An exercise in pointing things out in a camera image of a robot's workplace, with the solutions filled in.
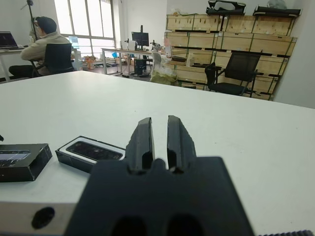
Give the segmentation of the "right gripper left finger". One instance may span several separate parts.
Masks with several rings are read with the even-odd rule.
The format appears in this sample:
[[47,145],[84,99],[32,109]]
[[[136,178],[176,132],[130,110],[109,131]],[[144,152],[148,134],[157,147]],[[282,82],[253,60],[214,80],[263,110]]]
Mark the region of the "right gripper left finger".
[[152,119],[145,118],[138,122],[128,145],[125,160],[132,173],[144,173],[151,168],[155,159]]

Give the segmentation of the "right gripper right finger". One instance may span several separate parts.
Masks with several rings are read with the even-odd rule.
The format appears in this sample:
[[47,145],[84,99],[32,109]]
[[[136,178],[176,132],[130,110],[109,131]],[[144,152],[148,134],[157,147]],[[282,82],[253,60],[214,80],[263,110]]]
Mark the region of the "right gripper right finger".
[[169,115],[167,123],[167,162],[175,174],[184,173],[195,161],[194,142],[179,117]]

